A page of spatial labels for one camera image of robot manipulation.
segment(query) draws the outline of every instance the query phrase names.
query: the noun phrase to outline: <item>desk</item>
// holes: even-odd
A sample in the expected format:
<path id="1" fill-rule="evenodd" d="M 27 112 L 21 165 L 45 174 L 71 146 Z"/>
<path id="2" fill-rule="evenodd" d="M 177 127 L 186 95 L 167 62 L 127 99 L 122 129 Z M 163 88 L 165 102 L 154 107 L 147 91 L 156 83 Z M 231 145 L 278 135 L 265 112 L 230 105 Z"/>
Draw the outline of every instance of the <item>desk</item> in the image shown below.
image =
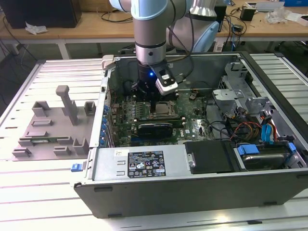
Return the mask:
<path id="1" fill-rule="evenodd" d="M 110 16 L 111 20 L 122 20 L 130 14 L 117 12 Z M 66 44 L 69 43 L 113 43 L 131 42 L 134 39 L 133 23 L 115 24 L 103 21 L 97 13 L 83 12 L 75 28 L 47 28 L 48 32 L 32 35 L 24 29 L 12 29 L 12 34 L 23 44 L 57 44 L 63 59 L 70 59 Z M 16 44 L 16 40 L 8 33 L 0 17 L 0 39 L 5 44 Z"/>
<path id="2" fill-rule="evenodd" d="M 227 13 L 236 7 L 242 6 L 244 0 L 235 0 L 236 6 L 228 7 Z M 307 13 L 308 7 L 287 7 L 295 13 Z M 130 14 L 117 12 L 110 16 L 112 20 L 121 20 Z M 308 27 L 296 22 L 288 21 L 286 24 L 268 24 L 264 19 L 265 13 L 257 13 L 252 22 L 247 22 L 247 32 L 241 37 L 241 41 L 300 41 L 308 40 Z M 82 13 L 82 17 L 76 28 L 48 28 L 44 34 L 32 35 L 24 29 L 9 29 L 13 35 L 23 44 L 57 44 L 62 58 L 69 59 L 66 44 L 69 43 L 112 43 L 134 42 L 133 23 L 114 24 L 101 20 L 97 13 Z M 226 41 L 229 30 L 227 23 L 215 39 L 215 51 L 221 51 Z M 16 44 L 16 41 L 6 31 L 2 17 L 0 18 L 0 38 L 6 44 Z"/>
<path id="3" fill-rule="evenodd" d="M 231 10 L 242 6 L 245 0 L 235 0 L 235 6 L 227 7 L 227 14 Z M 294 13 L 307 14 L 308 7 L 286 7 Z M 235 13 L 234 16 L 240 17 L 241 12 Z M 299 23 L 287 21 L 287 23 L 269 24 L 265 21 L 266 13 L 257 13 L 251 22 L 246 22 L 247 31 L 241 36 L 241 41 L 305 41 L 308 40 L 308 27 L 304 27 Z M 244 25 L 236 18 L 231 21 L 235 24 Z M 224 42 L 229 33 L 228 24 L 224 22 L 222 30 L 216 37 L 215 51 L 221 51 Z"/>

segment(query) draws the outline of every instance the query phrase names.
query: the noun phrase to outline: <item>slotted aluminum table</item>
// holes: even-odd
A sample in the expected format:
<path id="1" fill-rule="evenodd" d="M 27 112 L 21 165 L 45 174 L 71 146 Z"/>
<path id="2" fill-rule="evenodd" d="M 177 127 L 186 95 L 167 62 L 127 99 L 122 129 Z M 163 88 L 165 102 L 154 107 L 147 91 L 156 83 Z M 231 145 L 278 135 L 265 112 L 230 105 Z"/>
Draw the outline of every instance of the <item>slotted aluminum table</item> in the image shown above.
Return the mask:
<path id="1" fill-rule="evenodd" d="M 287 99 L 296 102 L 293 103 L 296 110 L 308 121 L 306 113 L 308 100 L 305 99 L 308 87 L 303 75 L 283 58 L 271 54 L 253 55 L 253 58 L 269 77 L 277 82 L 276 85 Z M 83 106 L 84 102 L 89 100 L 97 103 L 102 77 L 101 59 L 47 61 L 37 64 L 2 115 L 0 119 L 1 231 L 89 228 L 104 231 L 157 228 L 224 231 L 305 228 L 308 230 L 308 190 L 296 195 L 284 205 L 97 219 L 72 187 L 72 183 L 83 177 L 84 173 L 72 173 L 70 167 L 84 160 L 10 161 L 12 149 L 17 146 L 17 140 L 33 116 L 31 108 L 35 101 L 47 101 L 50 107 L 63 106 L 55 94 L 56 87 L 62 84 L 69 86 L 70 98 L 76 101 L 77 106 Z M 262 223 L 248 224 L 247 221 L 250 220 Z"/>

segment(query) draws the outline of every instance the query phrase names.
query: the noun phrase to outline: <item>power supply label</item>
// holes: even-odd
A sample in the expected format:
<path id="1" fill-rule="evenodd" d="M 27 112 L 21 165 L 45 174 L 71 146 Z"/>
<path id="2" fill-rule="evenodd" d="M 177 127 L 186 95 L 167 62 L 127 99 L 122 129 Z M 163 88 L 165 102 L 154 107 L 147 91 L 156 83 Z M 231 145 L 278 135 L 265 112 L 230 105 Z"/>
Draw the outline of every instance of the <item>power supply label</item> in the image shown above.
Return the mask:
<path id="1" fill-rule="evenodd" d="M 166 175 L 163 151 L 128 154 L 128 177 L 163 177 Z"/>

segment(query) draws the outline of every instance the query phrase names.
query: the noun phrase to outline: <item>computer case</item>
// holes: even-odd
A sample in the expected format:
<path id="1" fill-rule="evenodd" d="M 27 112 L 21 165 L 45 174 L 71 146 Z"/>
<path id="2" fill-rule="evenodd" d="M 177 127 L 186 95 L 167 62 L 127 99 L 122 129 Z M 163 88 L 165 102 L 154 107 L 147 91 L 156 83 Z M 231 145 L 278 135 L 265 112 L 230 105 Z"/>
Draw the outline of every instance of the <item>computer case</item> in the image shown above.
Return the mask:
<path id="1" fill-rule="evenodd" d="M 35 26 L 76 27 L 81 18 L 79 0 L 0 0 L 8 22 L 14 29 Z"/>
<path id="2" fill-rule="evenodd" d="M 227 5 L 223 0 L 217 0 L 214 10 L 217 14 L 216 21 L 219 23 L 219 29 L 218 32 L 221 31 L 222 24 L 223 24 L 223 18 L 226 14 Z"/>

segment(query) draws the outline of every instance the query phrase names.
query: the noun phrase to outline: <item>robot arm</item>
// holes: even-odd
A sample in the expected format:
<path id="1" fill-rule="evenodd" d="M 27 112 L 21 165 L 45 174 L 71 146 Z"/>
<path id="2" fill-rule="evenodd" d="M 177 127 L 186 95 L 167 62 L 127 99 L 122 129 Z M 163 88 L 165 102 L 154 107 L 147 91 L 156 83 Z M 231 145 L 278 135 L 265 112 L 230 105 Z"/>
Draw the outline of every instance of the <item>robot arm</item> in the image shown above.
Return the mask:
<path id="1" fill-rule="evenodd" d="M 133 16 L 141 90 L 153 92 L 157 88 L 161 95 L 167 95 L 178 87 L 165 61 L 166 44 L 183 47 L 173 39 L 167 27 L 171 26 L 190 50 L 192 35 L 188 30 L 191 22 L 185 17 L 190 10 L 195 31 L 193 51 L 207 51 L 218 31 L 218 23 L 213 22 L 215 12 L 214 17 L 208 17 L 214 11 L 214 6 L 209 9 L 213 2 L 215 5 L 216 0 L 110 0 L 113 7 L 131 12 Z"/>

